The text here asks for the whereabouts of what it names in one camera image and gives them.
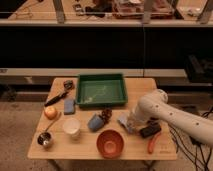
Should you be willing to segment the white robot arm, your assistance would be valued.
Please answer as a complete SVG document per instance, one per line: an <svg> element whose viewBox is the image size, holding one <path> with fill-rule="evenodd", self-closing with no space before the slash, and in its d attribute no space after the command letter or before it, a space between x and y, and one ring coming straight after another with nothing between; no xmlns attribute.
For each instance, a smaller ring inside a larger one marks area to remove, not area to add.
<svg viewBox="0 0 213 171"><path fill-rule="evenodd" d="M167 104L168 95L155 89L143 95L128 116L127 123L135 129L151 117L161 119L186 132L197 141L213 148L213 121L179 110Z"/></svg>

